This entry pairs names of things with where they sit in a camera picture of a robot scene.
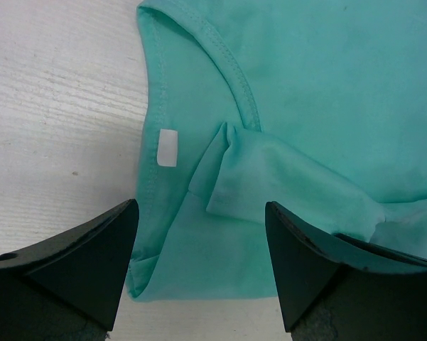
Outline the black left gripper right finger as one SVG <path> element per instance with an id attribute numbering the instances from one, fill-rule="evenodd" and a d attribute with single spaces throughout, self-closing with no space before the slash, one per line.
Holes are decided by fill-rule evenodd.
<path id="1" fill-rule="evenodd" d="M 277 202 L 265 228 L 293 340 L 427 340 L 427 259 L 328 234 Z"/>

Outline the teal t-shirt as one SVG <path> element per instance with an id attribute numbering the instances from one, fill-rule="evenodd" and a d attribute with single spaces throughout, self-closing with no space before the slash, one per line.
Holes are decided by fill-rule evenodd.
<path id="1" fill-rule="evenodd" d="M 275 296 L 271 201 L 427 259 L 427 1 L 143 1 L 137 21 L 134 300 Z"/>

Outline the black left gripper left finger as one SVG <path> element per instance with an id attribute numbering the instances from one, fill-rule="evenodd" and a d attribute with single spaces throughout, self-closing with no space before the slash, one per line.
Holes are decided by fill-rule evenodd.
<path id="1" fill-rule="evenodd" d="M 139 221 L 127 200 L 51 238 L 0 255 L 0 340 L 105 340 Z"/>

